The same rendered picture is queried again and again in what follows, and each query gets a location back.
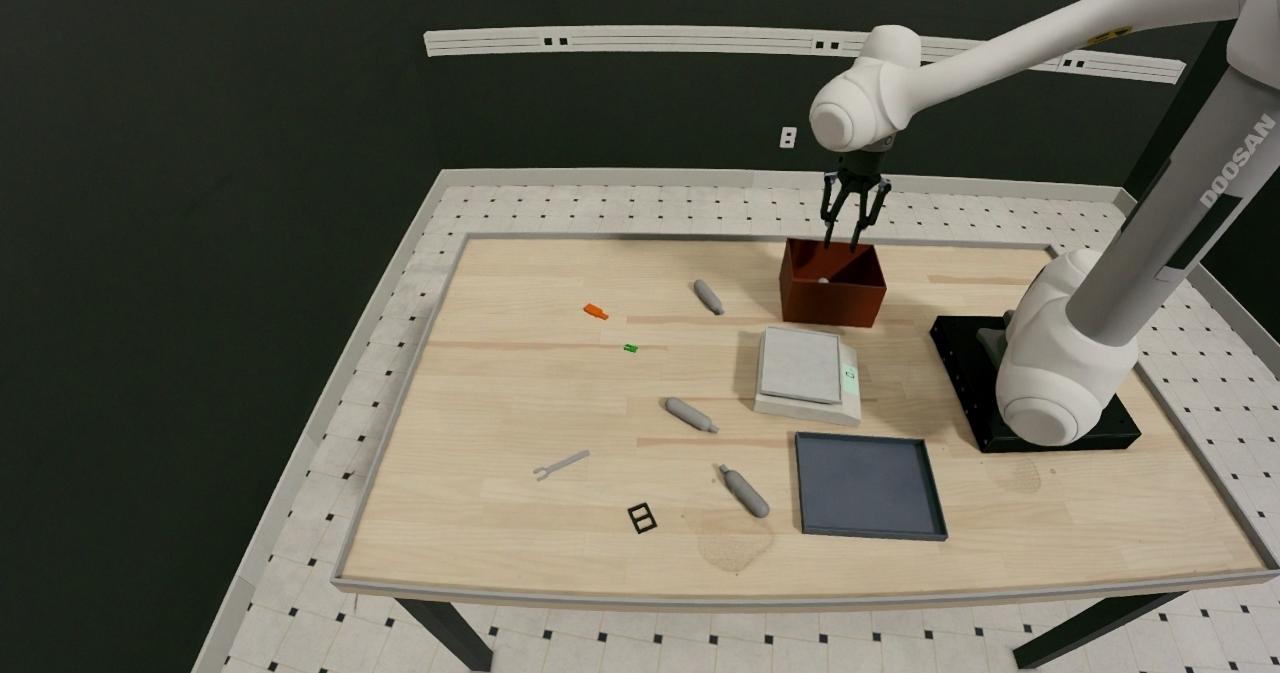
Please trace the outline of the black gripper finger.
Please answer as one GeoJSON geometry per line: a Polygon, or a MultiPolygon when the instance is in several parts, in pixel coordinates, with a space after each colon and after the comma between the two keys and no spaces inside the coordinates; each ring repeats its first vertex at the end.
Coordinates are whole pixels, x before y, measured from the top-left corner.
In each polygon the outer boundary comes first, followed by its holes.
{"type": "Polygon", "coordinates": [[[829,196],[831,196],[832,186],[835,184],[836,178],[838,178],[837,173],[838,171],[833,171],[833,173],[824,171],[826,187],[824,187],[824,193],[823,193],[823,198],[822,198],[822,203],[820,203],[820,219],[824,219],[824,225],[827,226],[826,239],[824,239],[824,249],[828,249],[831,235],[832,235],[832,232],[833,232],[833,228],[835,228],[835,219],[838,216],[838,212],[841,211],[845,200],[849,198],[849,194],[851,193],[852,187],[856,184],[855,178],[849,178],[849,184],[845,187],[845,189],[841,186],[841,189],[838,191],[838,194],[836,196],[835,203],[832,205],[832,207],[828,211],[828,207],[829,207],[829,196]]]}
{"type": "Polygon", "coordinates": [[[890,178],[886,178],[886,180],[884,180],[884,178],[881,178],[881,184],[878,187],[879,187],[879,189],[877,191],[876,200],[874,200],[874,202],[872,205],[872,209],[870,209],[872,216],[870,216],[870,212],[869,212],[869,216],[867,216],[867,200],[868,200],[869,182],[868,180],[861,180],[861,194],[860,194],[860,203],[859,203],[859,218],[860,218],[860,221],[858,219],[858,223],[856,223],[856,226],[855,226],[855,230],[854,230],[854,234],[852,234],[852,241],[850,243],[850,252],[851,253],[855,253],[855,249],[856,249],[856,246],[858,246],[858,241],[859,241],[859,237],[860,237],[861,232],[867,232],[867,226],[869,226],[869,225],[870,226],[876,225],[876,219],[879,216],[881,207],[882,207],[882,205],[884,202],[884,196],[890,193],[890,189],[892,189],[890,178]],[[864,230],[864,228],[865,228],[865,230],[864,230]]]}

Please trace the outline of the black rectangular buckle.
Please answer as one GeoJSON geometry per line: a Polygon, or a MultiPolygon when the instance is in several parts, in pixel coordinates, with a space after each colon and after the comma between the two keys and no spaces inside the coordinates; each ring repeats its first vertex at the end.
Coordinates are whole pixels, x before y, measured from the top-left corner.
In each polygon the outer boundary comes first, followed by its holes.
{"type": "Polygon", "coordinates": [[[652,516],[652,512],[650,512],[650,509],[649,509],[649,505],[648,505],[646,503],[643,503],[643,504],[640,504],[640,505],[632,505],[632,508],[630,508],[630,509],[628,509],[628,516],[630,516],[630,517],[631,517],[631,519],[634,521],[634,526],[635,526],[635,528],[637,530],[637,535],[641,535],[643,532],[646,532],[648,530],[653,530],[653,528],[657,528],[657,526],[658,526],[658,525],[657,525],[657,521],[655,521],[655,519],[654,519],[654,517],[652,516]],[[637,517],[637,518],[635,519],[635,517],[634,517],[634,513],[632,513],[632,512],[636,512],[637,509],[641,509],[641,508],[643,508],[643,505],[645,505],[645,508],[646,508],[646,513],[648,513],[648,514],[646,514],[646,516],[641,516],[641,517],[637,517]],[[650,517],[650,519],[652,519],[652,523],[653,523],[653,525],[650,525],[650,526],[646,526],[645,528],[640,530],[640,528],[639,528],[639,526],[637,526],[637,522],[639,522],[639,521],[644,521],[644,519],[646,519],[646,518],[649,518],[649,517],[650,517]]]}

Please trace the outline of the grey table edge trim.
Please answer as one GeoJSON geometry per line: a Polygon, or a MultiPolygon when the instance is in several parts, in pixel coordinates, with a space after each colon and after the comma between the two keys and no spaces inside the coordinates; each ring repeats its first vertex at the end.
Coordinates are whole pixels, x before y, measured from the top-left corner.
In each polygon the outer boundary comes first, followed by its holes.
{"type": "MultiPolygon", "coordinates": [[[[381,591],[404,592],[404,594],[428,594],[428,595],[440,595],[440,596],[453,596],[453,598],[481,598],[481,599],[497,599],[497,600],[511,600],[511,601],[529,601],[529,603],[568,603],[568,604],[591,604],[591,605],[620,605],[620,606],[861,606],[861,605],[892,605],[892,604],[916,604],[916,603],[957,603],[957,601],[977,601],[977,600],[995,600],[995,599],[1011,599],[1011,598],[1042,598],[1042,596],[1056,596],[1056,595],[1070,595],[1070,594],[1097,594],[1097,592],[1110,592],[1110,591],[1123,591],[1123,590],[1135,590],[1135,589],[1158,589],[1181,585],[1204,585],[1215,582],[1226,582],[1236,580],[1258,580],[1280,576],[1280,562],[1274,555],[1272,550],[1266,544],[1265,537],[1260,535],[1260,531],[1254,527],[1249,516],[1247,516],[1243,505],[1236,500],[1233,491],[1228,487],[1228,484],[1222,480],[1221,473],[1215,468],[1215,464],[1210,462],[1208,455],[1201,448],[1199,441],[1194,439],[1190,430],[1187,429],[1178,415],[1176,409],[1172,408],[1170,400],[1165,398],[1164,392],[1158,389],[1157,383],[1149,376],[1147,368],[1142,366],[1140,360],[1137,360],[1135,366],[1137,374],[1139,374],[1140,380],[1146,383],[1149,392],[1158,406],[1162,407],[1164,412],[1169,415],[1170,421],[1174,424],[1178,432],[1180,432],[1181,439],[1187,441],[1188,448],[1196,455],[1196,459],[1202,464],[1206,473],[1208,473],[1210,480],[1213,482],[1215,487],[1221,494],[1225,503],[1228,503],[1236,521],[1242,525],[1245,535],[1251,537],[1252,544],[1258,550],[1260,555],[1263,558],[1265,563],[1268,566],[1270,571],[1256,571],[1245,573],[1222,574],[1222,576],[1201,576],[1178,580],[1155,580],[1155,581],[1140,581],[1129,583],[1116,583],[1116,585],[1089,585],[1089,586],[1076,586],[1076,587],[1061,587],[1061,589],[1030,589],[1030,590],[1016,590],[1016,591],[998,591],[998,592],[980,592],[980,594],[942,594],[942,595],[920,595],[920,596],[895,596],[895,598],[827,598],[827,599],[655,599],[655,598],[590,598],[590,596],[566,596],[566,595],[547,595],[547,594],[509,594],[509,592],[494,592],[494,591],[479,591],[479,590],[465,590],[465,589],[438,589],[438,587],[425,587],[413,585],[390,585],[379,583],[358,580],[340,580],[342,571],[346,566],[347,557],[349,554],[349,548],[353,544],[356,531],[358,530],[358,523],[364,516],[364,509],[369,502],[369,495],[372,490],[372,484],[376,480],[378,471],[380,468],[383,455],[385,454],[388,441],[390,441],[390,435],[396,427],[397,418],[401,415],[401,409],[404,403],[407,392],[413,380],[413,374],[419,367],[419,362],[422,357],[422,351],[428,344],[428,339],[433,331],[434,322],[442,303],[445,298],[447,290],[451,287],[452,278],[460,264],[460,258],[465,252],[465,246],[468,239],[604,239],[604,241],[749,241],[749,243],[786,243],[787,237],[797,237],[797,239],[814,239],[824,241],[826,235],[764,235],[764,234],[635,234],[635,232],[465,232],[460,249],[456,253],[453,264],[449,269],[445,281],[442,287],[440,294],[438,296],[435,307],[430,319],[428,319],[428,325],[424,330],[422,339],[419,342],[419,348],[413,354],[413,360],[406,374],[404,383],[396,400],[396,407],[392,409],[390,418],[387,424],[387,430],[383,432],[381,441],[374,455],[371,468],[369,471],[367,480],[364,484],[361,495],[358,496],[358,503],[355,508],[355,514],[349,522],[344,541],[340,546],[340,553],[337,557],[337,563],[332,571],[332,577],[329,582],[334,586],[351,587],[351,589],[371,589],[381,591]]],[[[910,246],[973,246],[973,248],[1002,248],[1002,249],[1047,249],[1051,257],[1060,257],[1057,249],[1053,248],[1051,243],[1001,243],[1001,241],[945,241],[945,239],[914,239],[914,237],[859,237],[858,243],[860,244],[910,244],[910,246]]]]}

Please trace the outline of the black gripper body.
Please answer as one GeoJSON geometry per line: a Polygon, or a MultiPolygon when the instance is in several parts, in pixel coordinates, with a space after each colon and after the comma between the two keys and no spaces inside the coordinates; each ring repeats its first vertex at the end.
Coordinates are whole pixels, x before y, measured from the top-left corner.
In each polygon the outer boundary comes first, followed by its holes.
{"type": "Polygon", "coordinates": [[[881,184],[881,170],[886,154],[887,152],[864,152],[861,148],[852,150],[852,152],[844,152],[844,161],[837,170],[837,177],[840,184],[844,186],[844,189],[849,184],[849,178],[855,178],[856,180],[851,193],[861,194],[861,180],[869,182],[869,189],[881,184]]]}

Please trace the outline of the white digital scale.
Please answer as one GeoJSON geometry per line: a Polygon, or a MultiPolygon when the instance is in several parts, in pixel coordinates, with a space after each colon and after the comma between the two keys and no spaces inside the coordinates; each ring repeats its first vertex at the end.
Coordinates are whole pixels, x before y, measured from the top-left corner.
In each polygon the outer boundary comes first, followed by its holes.
{"type": "Polygon", "coordinates": [[[754,412],[858,427],[861,408],[856,351],[844,344],[840,348],[840,335],[765,325],[759,342],[754,412]]]}

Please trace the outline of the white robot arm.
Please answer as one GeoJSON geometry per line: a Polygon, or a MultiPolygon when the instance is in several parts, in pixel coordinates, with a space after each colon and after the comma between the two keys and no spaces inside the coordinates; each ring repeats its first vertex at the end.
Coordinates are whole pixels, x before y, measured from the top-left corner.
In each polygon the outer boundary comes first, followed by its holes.
{"type": "Polygon", "coordinates": [[[1018,310],[1005,310],[1005,330],[977,331],[998,374],[1000,413],[1019,438],[1061,447],[1094,427],[1137,363],[1140,328],[1277,170],[1280,0],[1079,0],[925,67],[916,32],[877,26],[852,70],[814,99],[818,143],[887,152],[913,114],[1059,55],[1235,18],[1230,67],[1103,255],[1051,260],[1018,310]]]}

